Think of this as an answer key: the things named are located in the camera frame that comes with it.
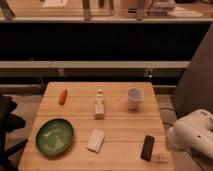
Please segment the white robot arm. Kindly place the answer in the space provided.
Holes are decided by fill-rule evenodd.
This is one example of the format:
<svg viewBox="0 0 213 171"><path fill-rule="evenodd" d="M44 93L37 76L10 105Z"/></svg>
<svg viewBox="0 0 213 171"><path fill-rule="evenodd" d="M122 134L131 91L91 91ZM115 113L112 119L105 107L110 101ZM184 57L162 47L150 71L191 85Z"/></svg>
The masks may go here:
<svg viewBox="0 0 213 171"><path fill-rule="evenodd" d="M168 150L194 148L213 160L213 114L198 109L175 121L166 132Z"/></svg>

